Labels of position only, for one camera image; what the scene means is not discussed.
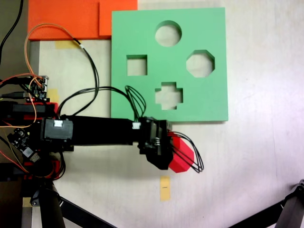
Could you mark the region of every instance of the octagonal hole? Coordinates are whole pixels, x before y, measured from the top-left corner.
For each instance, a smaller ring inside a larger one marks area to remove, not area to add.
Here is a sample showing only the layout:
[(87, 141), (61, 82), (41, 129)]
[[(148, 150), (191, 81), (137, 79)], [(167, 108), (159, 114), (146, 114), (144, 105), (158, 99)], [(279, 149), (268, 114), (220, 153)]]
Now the octagonal hole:
[(172, 47), (181, 39), (181, 28), (174, 21), (163, 21), (156, 28), (155, 39), (164, 47)]
[(187, 70), (194, 77), (208, 77), (215, 69), (215, 59), (207, 50), (195, 50), (186, 62)]

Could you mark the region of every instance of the yellow tape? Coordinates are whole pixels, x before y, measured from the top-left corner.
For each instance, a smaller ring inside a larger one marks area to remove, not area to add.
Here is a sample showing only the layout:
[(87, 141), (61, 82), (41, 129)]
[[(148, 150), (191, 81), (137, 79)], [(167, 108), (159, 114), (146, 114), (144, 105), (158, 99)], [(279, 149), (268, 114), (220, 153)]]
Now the yellow tape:
[(74, 40), (56, 40), (55, 49), (76, 49), (80, 48)]
[(47, 96), (51, 102), (59, 103), (59, 94), (57, 89), (48, 89)]
[(32, 205), (31, 205), (31, 203), (30, 203), (30, 197), (24, 197), (24, 198), (22, 198), (22, 207), (24, 207), (24, 208), (31, 208), (32, 207)]
[(161, 188), (161, 201), (170, 200), (170, 177), (169, 176), (161, 176), (160, 188)]

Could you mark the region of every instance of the circular hole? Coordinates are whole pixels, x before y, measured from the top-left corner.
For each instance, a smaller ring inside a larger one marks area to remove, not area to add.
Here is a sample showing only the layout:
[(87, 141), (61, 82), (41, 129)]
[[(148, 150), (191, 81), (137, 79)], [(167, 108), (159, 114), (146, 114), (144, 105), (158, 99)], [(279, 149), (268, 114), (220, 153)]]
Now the circular hole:
[(181, 39), (181, 28), (174, 21), (163, 21), (157, 26), (155, 39), (164, 47), (172, 47)]

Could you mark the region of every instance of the black metal leg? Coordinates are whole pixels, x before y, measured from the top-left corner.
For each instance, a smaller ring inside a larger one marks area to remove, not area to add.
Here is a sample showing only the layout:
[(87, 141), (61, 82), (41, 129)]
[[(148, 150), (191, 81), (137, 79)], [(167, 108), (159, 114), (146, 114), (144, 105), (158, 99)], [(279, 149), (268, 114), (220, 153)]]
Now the black metal leg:
[(279, 216), (283, 210), (284, 200), (277, 204), (231, 226), (230, 228), (267, 228), (277, 222)]
[(302, 202), (297, 195), (288, 199), (275, 228), (300, 228), (304, 215)]
[(63, 217), (82, 228), (116, 228), (63, 197), (61, 197), (60, 206)]
[(43, 228), (66, 228), (56, 194), (50, 190), (41, 190), (39, 204)]

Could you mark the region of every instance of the cable connector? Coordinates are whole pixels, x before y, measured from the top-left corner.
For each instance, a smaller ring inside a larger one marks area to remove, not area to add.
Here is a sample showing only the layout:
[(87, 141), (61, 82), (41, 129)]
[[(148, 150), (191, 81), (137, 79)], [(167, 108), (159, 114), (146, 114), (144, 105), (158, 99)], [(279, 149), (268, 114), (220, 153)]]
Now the cable connector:
[(9, 98), (9, 99), (24, 99), (27, 97), (26, 92), (14, 92), (10, 94), (2, 94), (0, 98)]

